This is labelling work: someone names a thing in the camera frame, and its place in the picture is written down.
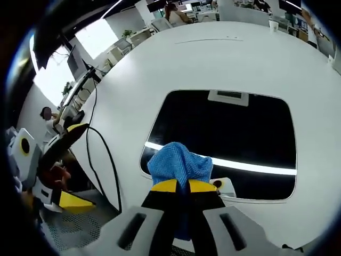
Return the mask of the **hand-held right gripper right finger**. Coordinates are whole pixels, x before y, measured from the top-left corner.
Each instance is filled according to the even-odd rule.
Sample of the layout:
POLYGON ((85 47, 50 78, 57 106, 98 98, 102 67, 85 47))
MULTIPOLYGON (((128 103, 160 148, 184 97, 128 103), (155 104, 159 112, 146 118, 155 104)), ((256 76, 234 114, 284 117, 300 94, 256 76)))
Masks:
POLYGON ((196 255, 282 255, 257 222, 224 206, 215 186, 190 180, 189 188, 189 231, 196 255))

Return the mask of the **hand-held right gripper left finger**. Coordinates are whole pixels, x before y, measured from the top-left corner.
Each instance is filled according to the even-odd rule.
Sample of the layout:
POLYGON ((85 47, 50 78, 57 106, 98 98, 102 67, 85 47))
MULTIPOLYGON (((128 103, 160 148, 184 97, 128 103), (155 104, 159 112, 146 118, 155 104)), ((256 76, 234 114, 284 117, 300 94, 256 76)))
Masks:
POLYGON ((101 255, 170 255, 177 199, 175 179, 152 187, 142 206, 108 222, 100 234, 101 255))

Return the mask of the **person's left hand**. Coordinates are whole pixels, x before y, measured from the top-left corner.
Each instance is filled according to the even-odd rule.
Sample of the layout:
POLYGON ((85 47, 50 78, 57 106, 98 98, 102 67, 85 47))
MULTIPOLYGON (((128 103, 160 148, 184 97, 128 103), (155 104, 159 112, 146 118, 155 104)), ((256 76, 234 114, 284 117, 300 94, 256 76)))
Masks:
POLYGON ((42 183, 51 189, 68 191, 67 182, 71 178, 71 174, 65 167, 54 165, 49 170, 43 171, 40 178, 42 183))

